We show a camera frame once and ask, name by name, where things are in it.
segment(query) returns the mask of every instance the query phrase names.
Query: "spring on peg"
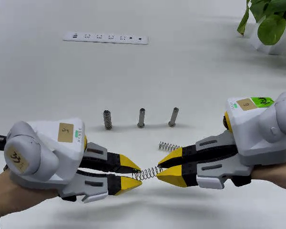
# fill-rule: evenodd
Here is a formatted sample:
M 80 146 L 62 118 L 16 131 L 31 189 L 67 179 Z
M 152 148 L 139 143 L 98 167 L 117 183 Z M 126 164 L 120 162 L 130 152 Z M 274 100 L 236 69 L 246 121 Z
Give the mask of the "spring on peg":
M 160 142 L 159 143 L 159 149 L 162 149 L 162 150 L 173 151 L 173 150 L 176 150 L 178 148 L 181 148 L 181 146 L 171 144 L 171 143 L 167 143 L 167 142 Z
M 133 173 L 133 179 L 136 180 L 147 180 L 149 178 L 155 177 L 158 173 L 162 172 L 160 166 L 155 166 L 152 168 L 143 169 L 137 173 Z

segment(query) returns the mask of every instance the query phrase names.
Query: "green leaf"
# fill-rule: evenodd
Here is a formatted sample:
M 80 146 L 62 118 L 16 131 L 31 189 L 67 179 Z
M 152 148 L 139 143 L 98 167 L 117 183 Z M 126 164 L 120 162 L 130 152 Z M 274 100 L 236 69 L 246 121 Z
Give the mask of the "green leaf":
M 286 20 L 279 15 L 267 17 L 258 27 L 257 35 L 264 45 L 276 44 L 286 27 Z
M 265 13 L 269 15 L 281 11 L 286 11 L 286 0 L 271 0 Z
M 240 21 L 239 25 L 238 25 L 238 28 L 237 28 L 237 31 L 243 36 L 244 33 L 245 33 L 245 28 L 246 28 L 246 25 L 247 25 L 247 21 L 249 19 L 249 1 L 250 0 L 247 0 L 247 7 L 246 7 L 246 11 L 245 11 L 245 14 L 242 18 L 242 20 Z
M 264 17 L 264 7 L 267 4 L 265 1 L 259 1 L 257 3 L 251 2 L 250 11 L 252 12 L 255 21 L 258 23 L 262 17 Z

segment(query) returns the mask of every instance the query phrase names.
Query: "yellow component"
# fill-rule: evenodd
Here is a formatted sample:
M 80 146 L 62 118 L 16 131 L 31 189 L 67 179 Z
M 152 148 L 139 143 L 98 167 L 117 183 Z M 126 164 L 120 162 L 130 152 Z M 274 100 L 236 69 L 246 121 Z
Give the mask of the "yellow component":
M 231 123 L 230 123 L 230 119 L 229 119 L 228 112 L 225 113 L 225 119 L 226 119 L 226 121 L 227 121 L 229 131 L 230 131 L 230 132 L 233 132 L 232 127 L 231 127 Z
M 87 140 L 87 136 L 85 136 L 85 145 L 84 145 L 84 151 L 86 151 L 86 148 L 87 148 L 87 144 L 88 144 L 88 140 Z
M 142 181 L 132 179 L 130 177 L 121 177 L 121 190 L 118 191 L 115 196 L 127 192 L 135 187 L 138 187 L 142 184 Z
M 169 155 L 167 155 L 165 158 L 163 158 L 158 164 L 161 164 L 165 161 L 168 161 L 168 160 L 170 160 L 172 158 L 176 158 L 176 157 L 182 157 L 182 147 L 172 151 Z
M 120 164 L 121 166 L 126 166 L 141 171 L 141 169 L 134 162 L 122 154 L 120 154 Z
M 176 185 L 179 187 L 187 187 L 182 177 L 182 166 L 170 167 L 167 170 L 158 173 L 157 178 L 172 185 Z

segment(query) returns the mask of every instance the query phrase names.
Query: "metal spring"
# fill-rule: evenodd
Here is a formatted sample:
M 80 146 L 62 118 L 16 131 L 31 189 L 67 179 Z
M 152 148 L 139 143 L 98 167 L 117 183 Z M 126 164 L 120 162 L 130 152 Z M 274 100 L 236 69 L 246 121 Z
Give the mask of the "metal spring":
M 160 166 L 143 169 L 141 171 L 138 170 L 137 173 L 133 173 L 133 179 L 147 180 L 149 178 L 155 177 L 158 173 L 161 173 L 161 172 L 162 172 L 162 168 Z
M 173 151 L 175 149 L 181 148 L 181 146 L 167 143 L 167 142 L 160 142 L 159 143 L 159 149 L 166 150 L 166 151 Z
M 112 124 L 111 124 L 110 111 L 107 111 L 107 110 L 104 111 L 103 116 L 104 116 L 105 129 L 106 130 L 111 130 L 112 129 Z

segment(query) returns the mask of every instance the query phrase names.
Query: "metal pin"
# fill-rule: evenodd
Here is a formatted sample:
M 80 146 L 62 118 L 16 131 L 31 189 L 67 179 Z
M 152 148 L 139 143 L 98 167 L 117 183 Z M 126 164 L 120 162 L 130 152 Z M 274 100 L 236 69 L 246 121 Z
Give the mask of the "metal pin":
M 103 113 L 103 116 L 104 116 L 105 129 L 106 130 L 111 130 L 112 129 L 112 124 L 111 124 L 110 111 L 105 110 L 104 113 Z
M 139 122 L 138 122 L 138 127 L 139 128 L 144 128 L 144 116 L 145 116 L 145 109 L 141 108 L 140 109 L 140 115 L 139 115 Z
M 174 127 L 176 125 L 175 121 L 176 121 L 178 112 L 179 112 L 179 108 L 175 107 L 174 110 L 173 110 L 173 113 L 172 113 L 171 120 L 168 122 L 168 125 L 170 127 Z

